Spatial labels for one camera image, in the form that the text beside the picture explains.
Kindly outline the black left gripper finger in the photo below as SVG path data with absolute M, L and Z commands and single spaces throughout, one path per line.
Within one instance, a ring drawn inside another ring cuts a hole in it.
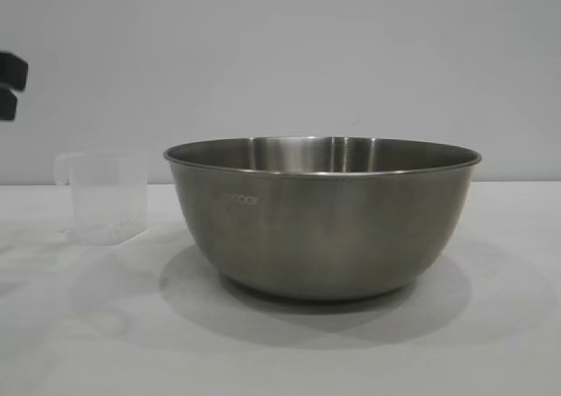
M 28 63 L 16 54 L 0 52 L 0 84 L 2 88 L 25 90 L 28 70 Z
M 0 89 L 0 119 L 14 119 L 17 114 L 18 98 L 9 89 Z

